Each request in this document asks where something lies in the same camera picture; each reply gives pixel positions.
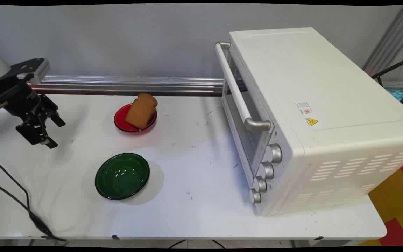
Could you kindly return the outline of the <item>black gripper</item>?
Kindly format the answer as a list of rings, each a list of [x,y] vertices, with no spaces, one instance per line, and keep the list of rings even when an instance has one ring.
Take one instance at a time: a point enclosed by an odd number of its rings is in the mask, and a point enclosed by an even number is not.
[[[38,94],[27,81],[19,78],[0,80],[0,109],[20,117],[22,123],[16,130],[31,145],[45,145],[50,149],[58,146],[48,135],[46,120],[51,119],[58,127],[66,125],[59,116],[58,106],[45,94]]]

